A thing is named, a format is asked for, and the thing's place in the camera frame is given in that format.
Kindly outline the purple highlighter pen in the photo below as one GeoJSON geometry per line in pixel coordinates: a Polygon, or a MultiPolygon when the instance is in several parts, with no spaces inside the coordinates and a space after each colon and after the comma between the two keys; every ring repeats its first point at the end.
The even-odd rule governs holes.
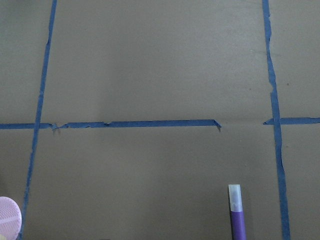
{"type": "Polygon", "coordinates": [[[242,192],[239,184],[228,185],[229,212],[233,240],[246,240],[246,225],[243,211],[242,192]]]}

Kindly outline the pink mesh pen holder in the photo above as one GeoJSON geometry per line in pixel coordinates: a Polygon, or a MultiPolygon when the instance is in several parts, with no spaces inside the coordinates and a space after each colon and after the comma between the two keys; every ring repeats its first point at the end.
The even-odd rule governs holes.
{"type": "Polygon", "coordinates": [[[18,204],[11,198],[0,197],[0,239],[16,240],[22,226],[22,214],[18,204]]]}

